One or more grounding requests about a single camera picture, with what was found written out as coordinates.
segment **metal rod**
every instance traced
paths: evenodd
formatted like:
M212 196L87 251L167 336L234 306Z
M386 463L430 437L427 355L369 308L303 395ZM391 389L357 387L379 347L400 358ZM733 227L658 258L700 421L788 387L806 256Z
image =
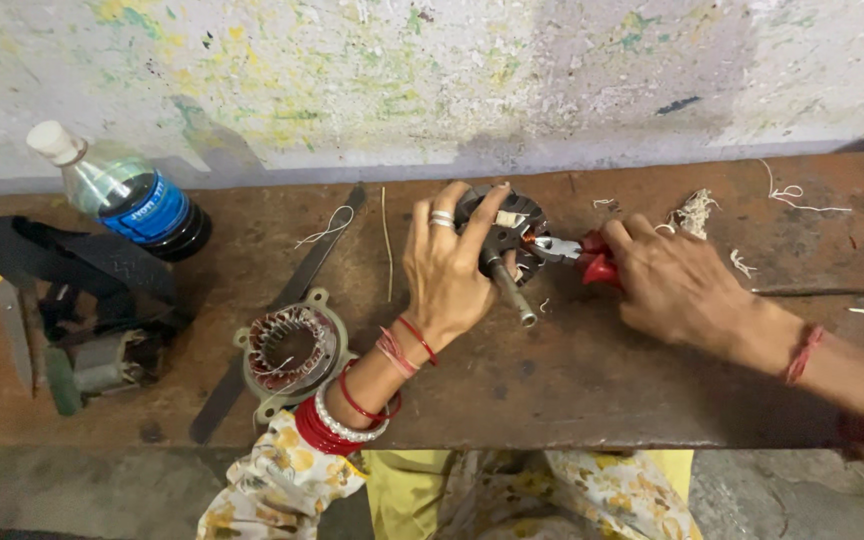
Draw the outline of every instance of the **metal rod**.
M522 326L529 328L536 324L538 320L536 313L529 306L529 302L525 300L522 293L519 292L519 286L509 274L509 269L505 267L505 261L502 260L498 251L493 248L485 248L482 250L482 257L488 264L488 273L491 274L492 280L502 289L503 296L509 299L511 306L518 310L518 320Z

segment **white bangle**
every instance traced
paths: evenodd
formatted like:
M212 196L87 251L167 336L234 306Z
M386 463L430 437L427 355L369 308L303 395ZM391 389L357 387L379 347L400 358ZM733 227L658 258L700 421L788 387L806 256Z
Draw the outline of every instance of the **white bangle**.
M329 411L326 410L326 390L329 386L328 383L318 386L318 390L315 393L315 411L318 413L318 418L321 420L321 423L325 424L330 432L353 443L367 443L369 441L374 441L385 433L385 429L389 427L388 418L383 420L382 423L379 423L378 427L375 429L370 429L368 431L345 427L342 423L339 423L336 419L332 418L329 415ZM382 407L382 412L383 414L389 414L388 404Z

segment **wooden workbench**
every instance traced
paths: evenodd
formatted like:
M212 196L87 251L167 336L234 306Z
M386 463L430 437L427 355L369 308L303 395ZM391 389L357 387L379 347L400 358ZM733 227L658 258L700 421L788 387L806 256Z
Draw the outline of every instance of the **wooden workbench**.
M864 347L864 153L769 159L777 187L804 189L803 204L852 212L797 210L767 199L768 175L754 159L514 177L545 210L557 236L578 236L606 220L666 215L695 190L721 206L706 229L724 260L739 249L758 270L740 283ZM481 178L476 183L496 182ZM391 245L401 255L411 205L444 181L386 184ZM193 192L215 223L206 248L176 266L181 298L198 318L174 343L170 371L151 388L94 399L57 415L43 385L25 394L0 325L0 445L191 446L186 430L237 357L234 332L262 312L308 249L295 242L321 231L349 193L347 184L284 185ZM392 302L382 235L380 185L316 278L364 351L407 302L396 262ZM615 199L595 208L596 199ZM61 195L0 197L0 215L27 215L64 229L97 231ZM404 389L404 406L381 448L795 448L835 444L837 413L694 350L663 346L618 321L615 291L582 287L567 268L546 267L524 287L547 312L530 329L504 303ZM248 393L211 445L253 440Z

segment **hand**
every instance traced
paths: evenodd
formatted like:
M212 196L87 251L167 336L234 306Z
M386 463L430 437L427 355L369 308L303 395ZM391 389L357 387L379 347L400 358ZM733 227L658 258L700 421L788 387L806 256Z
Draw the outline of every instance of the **hand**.
M601 230L626 297L622 320L666 343L730 357L733 329L757 297L738 284L713 246L685 231L656 231L641 214Z
M498 287L479 272L479 253L509 195L509 182L488 192L462 236L449 227L429 224L432 211L455 215L456 204L471 188L456 181L435 200L418 201L412 209L412 226L402 256L410 293L409 308L403 315L436 352L475 326L499 295ZM515 250L504 255L515 276Z

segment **white bottle cap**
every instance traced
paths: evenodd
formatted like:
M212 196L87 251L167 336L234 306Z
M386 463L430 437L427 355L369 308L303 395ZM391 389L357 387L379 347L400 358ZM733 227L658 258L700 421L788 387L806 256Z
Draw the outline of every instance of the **white bottle cap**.
M47 120L32 128L29 136L25 137L25 143L56 167L75 162L86 148L86 141L55 120Z

